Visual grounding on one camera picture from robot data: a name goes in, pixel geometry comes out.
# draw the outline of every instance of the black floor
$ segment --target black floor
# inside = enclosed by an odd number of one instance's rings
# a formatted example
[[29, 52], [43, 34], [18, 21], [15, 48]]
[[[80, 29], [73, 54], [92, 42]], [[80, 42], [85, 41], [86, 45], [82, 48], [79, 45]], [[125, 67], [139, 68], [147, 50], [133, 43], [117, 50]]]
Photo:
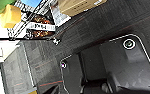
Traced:
[[57, 46], [52, 41], [21, 41], [39, 94], [56, 84], [61, 84], [61, 94], [66, 94], [62, 86], [60, 60], [94, 45], [93, 42], [138, 32], [144, 35], [150, 52], [150, 0], [108, 0], [72, 17], [57, 32], [56, 38], [61, 39]]

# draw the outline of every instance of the label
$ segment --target label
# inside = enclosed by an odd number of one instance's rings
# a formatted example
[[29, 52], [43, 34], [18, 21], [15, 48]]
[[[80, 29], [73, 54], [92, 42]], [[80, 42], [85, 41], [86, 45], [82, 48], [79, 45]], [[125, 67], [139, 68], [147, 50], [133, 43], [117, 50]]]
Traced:
[[94, 3], [94, 5], [98, 5], [101, 2], [102, 2], [102, 0], [98, 0], [97, 2]]
[[61, 26], [65, 22], [67, 22], [71, 17], [68, 15], [62, 14], [59, 9], [59, 5], [57, 0], [51, 2], [50, 9], [56, 26]]
[[55, 25], [41, 24], [41, 23], [35, 23], [35, 22], [30, 22], [27, 25], [27, 28], [35, 29], [35, 30], [55, 31]]

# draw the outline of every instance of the metal grommet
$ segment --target metal grommet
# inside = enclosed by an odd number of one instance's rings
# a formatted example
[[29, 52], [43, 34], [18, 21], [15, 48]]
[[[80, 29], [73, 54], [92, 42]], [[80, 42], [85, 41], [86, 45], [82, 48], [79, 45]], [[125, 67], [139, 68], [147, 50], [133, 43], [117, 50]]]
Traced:
[[128, 50], [133, 49], [135, 47], [135, 45], [136, 45], [136, 43], [132, 39], [127, 39], [123, 42], [123, 46]]

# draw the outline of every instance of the cardboard box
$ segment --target cardboard box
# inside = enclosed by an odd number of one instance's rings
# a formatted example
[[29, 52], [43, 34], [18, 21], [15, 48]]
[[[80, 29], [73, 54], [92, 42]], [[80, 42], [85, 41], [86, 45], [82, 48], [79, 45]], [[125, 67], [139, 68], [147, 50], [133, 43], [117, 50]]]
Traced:
[[84, 10], [103, 4], [106, 1], [107, 0], [58, 0], [58, 3], [61, 13], [74, 16]]

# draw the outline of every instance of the white sign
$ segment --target white sign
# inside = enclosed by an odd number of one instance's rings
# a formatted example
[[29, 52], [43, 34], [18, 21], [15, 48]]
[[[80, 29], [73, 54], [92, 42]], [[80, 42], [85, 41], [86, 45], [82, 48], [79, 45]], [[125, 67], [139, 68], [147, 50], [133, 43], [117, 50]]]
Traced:
[[35, 23], [35, 22], [30, 22], [27, 25], [27, 28], [28, 29], [35, 29], [35, 30], [55, 31], [55, 25], [41, 24], [41, 23]]

